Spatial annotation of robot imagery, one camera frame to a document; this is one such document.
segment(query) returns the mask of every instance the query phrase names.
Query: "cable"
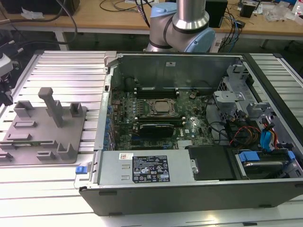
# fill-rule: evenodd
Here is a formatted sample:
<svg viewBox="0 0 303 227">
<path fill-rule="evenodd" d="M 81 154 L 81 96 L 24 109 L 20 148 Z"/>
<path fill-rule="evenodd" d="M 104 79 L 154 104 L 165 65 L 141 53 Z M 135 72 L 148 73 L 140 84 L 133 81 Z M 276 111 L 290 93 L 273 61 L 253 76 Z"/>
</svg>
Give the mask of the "cable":
<svg viewBox="0 0 303 227">
<path fill-rule="evenodd" d="M 77 24 L 74 20 L 74 18 L 72 17 L 71 13 L 69 12 L 69 10 L 65 7 L 65 2 L 66 0 L 64 0 L 64 2 L 60 2 L 60 0 L 56 0 L 56 2 L 61 6 L 61 10 L 59 12 L 59 14 L 62 14 L 62 9 L 66 12 L 66 14 L 70 17 L 72 23 L 74 24 L 74 27 L 75 27 L 75 31 L 74 31 L 74 36 L 71 40 L 67 41 L 67 42 L 58 42 L 58 41 L 28 41 L 28 42 L 25 42 L 25 43 L 20 43 L 20 45 L 23 47 L 25 45 L 29 45 L 29 44 L 34 44 L 34 43 L 42 43 L 42 44 L 59 44 L 59 45 L 66 45 L 66 44 L 70 44 L 72 43 L 73 41 L 76 40 L 77 38 L 77 35 L 78 35 L 78 28 L 77 28 Z"/>
<path fill-rule="evenodd" d="M 229 9 L 227 9 L 227 14 L 229 15 L 229 17 L 227 16 L 224 16 L 225 18 L 229 19 L 230 20 L 230 23 L 231 23 L 231 31 L 228 35 L 228 37 L 224 40 L 222 46 L 219 48 L 219 50 L 221 50 L 222 48 L 224 48 L 225 46 L 229 45 L 229 44 L 232 44 L 231 48 L 229 49 L 229 52 L 233 49 L 233 47 L 235 46 L 236 42 L 239 40 L 239 36 L 240 34 L 242 33 L 242 28 L 241 30 L 239 30 L 238 26 L 237 26 L 237 22 L 235 20 L 235 17 L 229 12 Z M 235 33 L 236 33 L 236 29 L 238 30 L 238 33 L 236 35 L 236 38 L 233 39 Z"/>
<path fill-rule="evenodd" d="M 124 0 L 119 1 L 119 2 L 116 2 L 116 3 L 114 3 L 114 2 L 112 1 L 112 5 L 113 5 L 113 7 L 114 7 L 115 9 L 117 9 L 117 10 L 119 10 L 119 11 L 125 11 L 124 8 L 120 8 L 120 7 L 117 6 L 117 4 L 119 4 L 119 3 L 121 3 L 121 2 L 124 2 Z M 133 7 L 132 9 L 128 9 L 128 10 L 126 10 L 126 11 L 128 11 L 128 12 L 138 12 L 138 10 L 135 9 L 135 8 L 137 8 L 137 7 L 135 6 L 135 7 Z"/>
<path fill-rule="evenodd" d="M 224 48 L 226 45 L 228 45 L 231 42 L 231 40 L 233 39 L 234 33 L 235 33 L 235 29 L 234 29 L 234 26 L 233 26 L 233 19 L 232 19 L 233 15 L 229 12 L 228 8 L 226 8 L 226 9 L 227 9 L 226 13 L 229 15 L 229 17 L 226 17 L 226 16 L 224 16 L 224 17 L 230 20 L 231 30 L 230 30 L 227 38 L 224 40 L 223 45 L 219 48 L 219 50 L 221 50 L 222 48 Z"/>
<path fill-rule="evenodd" d="M 217 133 L 223 135 L 224 137 L 228 138 L 228 136 L 225 134 L 225 133 L 222 133 L 221 131 L 217 130 L 216 128 L 214 128 L 212 125 L 210 125 L 210 123 L 208 122 L 207 120 L 207 117 L 206 117 L 206 110 L 207 110 L 207 106 L 208 106 L 208 103 L 209 101 L 211 100 L 213 96 L 209 96 L 206 104 L 205 104 L 205 107 L 204 107 L 204 112 L 203 112 L 203 116 L 204 116 L 204 120 L 205 120 L 205 123 L 207 126 L 209 126 L 212 130 L 216 131 Z"/>
<path fill-rule="evenodd" d="M 148 0 L 144 0 L 145 1 L 145 3 L 147 4 L 147 5 L 149 5 L 149 7 L 151 7 L 152 8 L 152 5 L 148 2 Z"/>
<path fill-rule="evenodd" d="M 107 12 L 123 12 L 123 11 L 128 11 L 128 10 L 130 10 L 130 9 L 134 9 L 134 8 L 137 7 L 137 6 L 134 6 L 134 7 L 130 7 L 130 8 L 127 8 L 127 9 L 122 9 L 122 8 L 121 8 L 121 9 L 119 9 L 119 10 L 111 10 L 111 9 L 106 9 L 106 8 L 103 8 L 103 7 L 102 7 L 102 4 L 103 4 L 105 1 L 107 1 L 107 0 L 103 0 L 103 1 L 99 4 L 99 7 L 100 7 L 101 9 L 107 11 Z"/>
<path fill-rule="evenodd" d="M 146 17 L 145 11 L 144 11 L 143 0 L 140 0 L 140 4 L 141 4 L 141 10 L 142 10 L 142 13 L 143 13 L 143 16 L 144 16 L 143 19 L 144 19 L 146 25 L 147 25 L 148 27 L 151 27 L 151 26 L 150 26 L 150 23 L 148 22 L 148 19 L 147 19 L 147 17 Z"/>
<path fill-rule="evenodd" d="M 6 17 L 6 15 L 4 14 L 4 12 L 3 12 L 3 10 L 2 10 L 2 8 L 0 7 L 0 12 L 1 12 L 1 14 L 4 16 L 4 18 L 6 19 L 6 20 L 9 20 L 7 17 Z M 21 36 L 22 36 L 22 38 L 24 39 L 24 40 L 27 40 L 27 38 L 13 25 L 13 24 L 11 24 L 12 25 L 12 27 L 15 29 L 15 31 L 16 32 L 18 32 Z"/>
</svg>

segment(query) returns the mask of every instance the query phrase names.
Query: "black cable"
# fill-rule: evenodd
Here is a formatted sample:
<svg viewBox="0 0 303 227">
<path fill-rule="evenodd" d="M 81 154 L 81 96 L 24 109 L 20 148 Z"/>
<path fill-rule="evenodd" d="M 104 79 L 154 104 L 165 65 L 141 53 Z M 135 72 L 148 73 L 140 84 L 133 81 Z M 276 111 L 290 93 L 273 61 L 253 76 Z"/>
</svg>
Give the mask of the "black cable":
<svg viewBox="0 0 303 227">
<path fill-rule="evenodd" d="M 230 34 L 231 34 L 231 32 L 229 33 L 229 35 L 228 35 L 228 37 L 224 40 L 224 42 L 223 42 L 223 45 L 219 48 L 219 50 L 221 50 L 222 48 L 224 48 L 224 47 L 226 47 L 227 45 L 229 45 L 229 44 L 236 44 L 236 42 L 239 40 L 239 36 L 240 36 L 240 34 L 242 33 L 242 28 L 241 28 L 241 30 L 239 30 L 239 28 L 238 28 L 238 34 L 237 34 L 237 37 L 235 37 L 235 40 L 233 41 L 233 37 L 234 37 L 234 34 L 235 34 L 235 32 L 236 32 L 236 26 L 234 25 L 234 23 L 235 23 L 235 17 L 229 12 L 229 10 L 228 10 L 228 8 L 226 8 L 227 9 L 227 14 L 230 16 L 230 18 L 232 18 L 232 19 L 230 19 L 230 21 L 231 21 L 231 25 L 232 25 L 232 29 L 231 29 L 231 31 L 233 30 L 233 34 L 232 34 L 232 37 L 230 38 L 230 40 L 227 42 L 227 40 L 228 40 L 228 38 L 229 38 L 229 36 L 230 36 Z"/>
<path fill-rule="evenodd" d="M 151 26 L 150 26 L 150 23 L 148 22 L 148 19 L 147 19 L 147 17 L 146 17 L 145 11 L 144 11 L 143 0 L 140 0 L 140 4 L 141 4 L 142 13 L 143 13 L 143 15 L 144 15 L 144 21 L 145 21 L 145 23 L 146 23 L 146 25 L 147 25 L 148 27 L 151 27 Z"/>
<path fill-rule="evenodd" d="M 228 20 L 230 20 L 230 22 L 231 22 L 231 30 L 230 30 L 230 32 L 229 32 L 227 38 L 225 38 L 225 40 L 223 41 L 223 44 L 222 44 L 222 46 L 219 48 L 219 51 L 227 45 L 227 41 L 228 41 L 229 37 L 231 36 L 232 31 L 233 31 L 233 34 L 232 34 L 232 37 L 231 37 L 230 40 L 232 40 L 232 38 L 233 38 L 233 36 L 234 36 L 234 33 L 235 33 L 235 26 L 234 26 L 234 22 L 233 22 L 233 20 L 232 20 L 233 15 L 229 12 L 228 8 L 226 8 L 226 9 L 227 9 L 227 12 L 226 12 L 226 13 L 227 13 L 227 14 L 229 15 L 229 17 L 231 18 L 231 19 L 228 18 Z"/>
<path fill-rule="evenodd" d="M 222 133 L 221 131 L 219 131 L 219 130 L 217 130 L 216 128 L 214 128 L 212 125 L 210 125 L 210 123 L 209 123 L 208 120 L 207 120 L 207 117 L 206 117 L 206 110 L 207 110 L 208 103 L 209 103 L 209 101 L 211 100 L 212 97 L 213 97 L 213 96 L 209 96 L 209 98 L 208 98 L 208 100 L 207 100 L 207 102 L 206 102 L 206 104 L 205 104 L 205 107 L 204 107 L 204 114 L 203 114 L 203 115 L 204 115 L 205 123 L 206 123 L 206 125 L 209 126 L 212 130 L 214 130 L 214 131 L 216 131 L 217 133 L 219 133 L 219 134 L 223 135 L 224 137 L 228 138 L 228 136 L 227 136 L 225 133 Z"/>
<path fill-rule="evenodd" d="M 99 4 L 99 7 L 100 7 L 101 9 L 107 11 L 107 12 L 124 12 L 124 11 L 130 10 L 130 9 L 134 9 L 134 8 L 137 7 L 137 6 L 134 6 L 134 7 L 130 7 L 130 8 L 127 8 L 127 9 L 111 10 L 111 9 L 106 9 L 106 8 L 103 8 L 103 7 L 102 7 L 102 4 L 103 4 L 105 1 L 107 1 L 107 0 L 103 0 L 103 1 Z"/>
<path fill-rule="evenodd" d="M 148 2 L 148 0 L 144 0 L 144 1 L 145 1 L 145 3 L 146 3 L 147 5 L 149 5 L 149 7 L 152 8 L 152 5 Z"/>
<path fill-rule="evenodd" d="M 3 12 L 3 10 L 2 10 L 2 8 L 0 7 L 0 11 L 1 11 L 1 14 L 4 16 L 4 18 L 6 19 L 6 20 L 9 20 L 7 17 L 6 17 L 6 15 L 4 14 L 4 12 Z M 21 36 L 22 36 L 22 38 L 24 39 L 24 40 L 27 40 L 27 38 L 13 25 L 13 24 L 11 24 L 12 25 L 12 27 L 15 29 L 15 31 L 16 32 L 18 32 Z"/>
<path fill-rule="evenodd" d="M 67 41 L 67 42 L 58 42 L 58 41 L 40 41 L 40 40 L 37 40 L 37 41 L 28 41 L 28 42 L 25 42 L 25 43 L 20 43 L 20 45 L 23 47 L 25 45 L 29 45 L 29 44 L 34 44 L 34 43 L 42 43 L 42 44 L 59 44 L 59 45 L 66 45 L 66 44 L 70 44 L 72 43 L 73 41 L 76 40 L 77 38 L 77 35 L 78 35 L 78 28 L 77 28 L 77 24 L 74 20 L 74 18 L 72 17 L 71 13 L 69 12 L 69 10 L 65 7 L 65 2 L 66 0 L 64 0 L 63 4 L 62 2 L 60 2 L 60 0 L 56 0 L 56 2 L 61 6 L 61 10 L 63 9 L 66 14 L 70 17 L 72 23 L 74 24 L 74 27 L 75 27 L 75 31 L 74 31 L 74 36 L 71 40 Z"/>
</svg>

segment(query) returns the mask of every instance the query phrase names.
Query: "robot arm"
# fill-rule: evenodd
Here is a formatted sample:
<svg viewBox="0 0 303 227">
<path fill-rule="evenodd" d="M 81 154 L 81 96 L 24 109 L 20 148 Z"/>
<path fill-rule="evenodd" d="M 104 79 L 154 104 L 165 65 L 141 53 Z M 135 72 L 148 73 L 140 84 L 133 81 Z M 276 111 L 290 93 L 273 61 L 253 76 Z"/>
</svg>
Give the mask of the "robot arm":
<svg viewBox="0 0 303 227">
<path fill-rule="evenodd" d="M 177 0 L 164 2 L 151 9 L 149 52 L 166 52 L 174 48 L 180 52 L 206 52 L 215 32 L 208 27 L 209 15 L 205 0 Z"/>
</svg>

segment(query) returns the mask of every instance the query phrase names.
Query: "warning label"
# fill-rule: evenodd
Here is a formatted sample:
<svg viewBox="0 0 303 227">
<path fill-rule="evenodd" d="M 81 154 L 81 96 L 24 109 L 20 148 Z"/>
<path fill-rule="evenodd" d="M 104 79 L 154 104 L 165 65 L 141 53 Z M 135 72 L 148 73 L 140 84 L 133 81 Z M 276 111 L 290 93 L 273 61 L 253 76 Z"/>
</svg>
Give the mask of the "warning label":
<svg viewBox="0 0 303 227">
<path fill-rule="evenodd" d="M 167 156 L 133 157 L 134 183 L 153 183 L 169 181 L 169 164 L 167 162 Z"/>
</svg>

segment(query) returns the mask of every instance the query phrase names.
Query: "workbench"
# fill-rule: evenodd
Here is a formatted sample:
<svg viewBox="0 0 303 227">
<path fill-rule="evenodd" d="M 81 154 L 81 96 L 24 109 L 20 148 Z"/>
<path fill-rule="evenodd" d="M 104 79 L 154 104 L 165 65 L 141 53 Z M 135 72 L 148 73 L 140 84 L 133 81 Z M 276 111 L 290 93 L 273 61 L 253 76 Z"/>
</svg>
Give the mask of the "workbench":
<svg viewBox="0 0 303 227">
<path fill-rule="evenodd" d="M 0 107 L 0 140 L 16 114 L 13 108 L 19 100 L 29 100 L 33 106 L 44 106 L 38 97 L 41 87 L 50 86 L 54 99 L 62 106 L 81 102 L 88 108 L 81 136 L 78 159 L 74 164 L 46 166 L 11 166 L 0 168 L 1 226 L 85 226 L 98 227 L 177 227 L 177 226 L 243 226 L 253 222 L 261 226 L 302 226 L 303 196 L 275 208 L 210 210 L 170 214 L 127 215 L 99 217 L 80 196 L 80 185 L 74 184 L 76 166 L 93 159 L 102 91 L 106 71 L 105 52 L 44 52 L 34 55 L 22 73 L 12 96 L 14 104 Z M 302 122 L 302 94 L 296 72 L 283 59 L 272 54 L 252 54 L 297 119 Z M 288 81 L 282 83 L 278 78 Z M 294 95 L 284 94 L 290 88 Z M 255 87 L 259 95 L 262 91 Z M 86 183 L 89 173 L 80 176 Z"/>
<path fill-rule="evenodd" d="M 100 0 L 81 0 L 74 19 L 78 25 L 79 32 L 85 33 L 116 33 L 116 34 L 149 34 L 149 28 L 141 18 L 139 13 L 135 12 L 107 12 L 99 7 Z M 239 17 L 240 12 L 236 10 L 237 0 L 229 0 L 228 9 L 234 15 L 236 20 L 246 23 L 240 35 L 241 38 L 252 39 L 278 39 L 278 40 L 303 40 L 303 26 L 292 20 L 267 22 L 263 15 L 252 15 L 251 18 Z M 119 7 L 129 8 L 132 4 L 121 3 Z M 102 7 L 115 10 L 108 0 L 102 4 Z M 147 17 L 150 17 L 150 8 L 144 7 Z M 6 15 L 10 19 L 22 18 L 20 15 Z M 73 24 L 69 17 L 60 17 L 49 23 L 19 23 L 15 24 L 19 30 L 28 31 L 52 31 L 55 33 L 58 41 L 66 41 L 64 32 L 73 32 Z M 216 40 L 211 48 L 211 52 L 218 52 L 220 43 L 226 37 L 230 30 L 230 22 L 224 19 L 220 28 L 215 28 Z M 61 50 L 68 50 L 67 45 L 60 45 Z"/>
</svg>

